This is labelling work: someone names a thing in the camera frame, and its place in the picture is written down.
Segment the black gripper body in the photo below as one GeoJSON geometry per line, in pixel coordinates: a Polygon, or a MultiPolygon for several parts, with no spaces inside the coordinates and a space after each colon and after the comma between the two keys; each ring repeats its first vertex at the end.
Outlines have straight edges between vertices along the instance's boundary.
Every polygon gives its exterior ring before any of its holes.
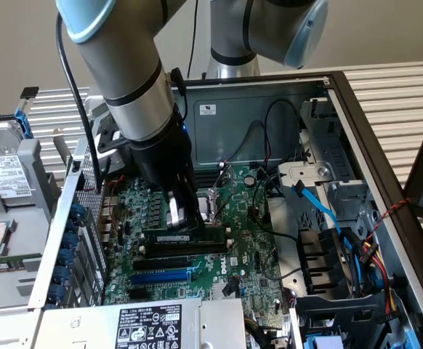
{"type": "Polygon", "coordinates": [[[191,140],[177,106],[160,133],[128,146],[144,177],[165,194],[172,192],[176,198],[196,194],[191,140]]]}

